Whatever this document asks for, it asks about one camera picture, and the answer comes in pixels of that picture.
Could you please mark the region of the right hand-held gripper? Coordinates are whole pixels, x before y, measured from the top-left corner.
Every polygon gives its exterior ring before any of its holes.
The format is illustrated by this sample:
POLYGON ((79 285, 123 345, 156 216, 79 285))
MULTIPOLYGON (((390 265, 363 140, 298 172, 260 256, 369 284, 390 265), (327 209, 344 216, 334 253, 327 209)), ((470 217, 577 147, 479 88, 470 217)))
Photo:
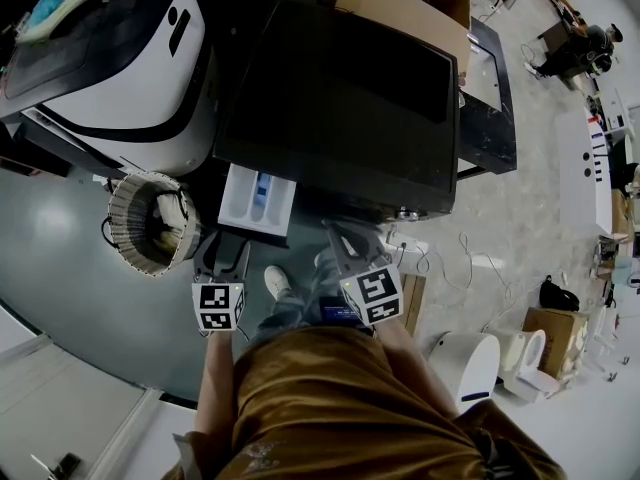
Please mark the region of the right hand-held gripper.
POLYGON ((322 224, 336 258, 342 294, 361 322, 371 327, 401 316, 400 273, 378 233, 358 225, 350 229, 329 219, 322 224))

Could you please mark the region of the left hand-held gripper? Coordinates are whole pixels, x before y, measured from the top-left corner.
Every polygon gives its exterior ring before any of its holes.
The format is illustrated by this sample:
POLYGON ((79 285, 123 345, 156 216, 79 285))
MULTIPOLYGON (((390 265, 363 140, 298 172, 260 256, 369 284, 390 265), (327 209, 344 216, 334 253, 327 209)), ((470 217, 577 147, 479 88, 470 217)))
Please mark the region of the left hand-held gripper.
POLYGON ((214 332, 233 332, 246 305, 245 277, 251 243, 245 240, 230 269, 215 273, 221 232, 212 231, 199 245, 193 257, 192 300, 198 330, 209 337, 214 332))

